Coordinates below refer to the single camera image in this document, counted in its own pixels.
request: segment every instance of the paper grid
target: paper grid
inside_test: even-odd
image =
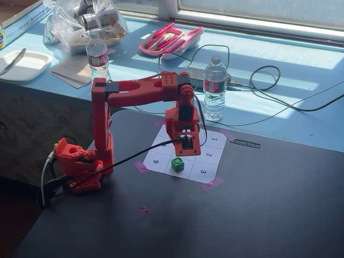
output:
[[[151,149],[144,160],[147,169],[164,173],[171,176],[181,177],[201,183],[208,183],[215,179],[218,165],[225,148],[227,138],[222,134],[214,131],[207,131],[207,141],[200,148],[199,156],[183,156],[184,169],[175,172],[171,167],[171,159],[175,158],[173,144],[159,146]],[[203,142],[205,131],[200,130],[199,140]],[[163,125],[157,134],[152,145],[169,140]]]

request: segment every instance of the robotic arm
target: robotic arm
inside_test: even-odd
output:
[[[62,138],[54,147],[56,159],[63,168],[63,175],[73,176],[73,187],[77,181],[89,174],[114,163],[110,106],[143,105],[158,101],[175,101],[175,107],[165,111],[166,132],[173,142],[178,156],[200,155],[199,119],[192,103],[194,92],[190,86],[188,73],[162,72],[157,76],[140,80],[106,82],[105,78],[95,78],[91,87],[93,131],[95,148],[84,150],[80,146],[68,144]],[[73,192],[85,192],[100,188],[102,174],[112,173],[112,168],[96,173]]]

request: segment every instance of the floor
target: floor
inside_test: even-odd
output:
[[[37,219],[35,198],[0,187],[0,258],[8,258]]]

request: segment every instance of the green cube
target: green cube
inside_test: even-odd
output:
[[[171,166],[174,171],[178,172],[184,169],[184,162],[182,158],[175,157],[174,159],[171,160]]]

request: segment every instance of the white plate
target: white plate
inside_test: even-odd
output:
[[[0,58],[0,72],[16,58],[20,51],[22,50],[14,50]],[[51,62],[52,57],[50,55],[27,50],[23,58],[7,73],[1,75],[0,79],[7,81],[29,81],[42,73]]]

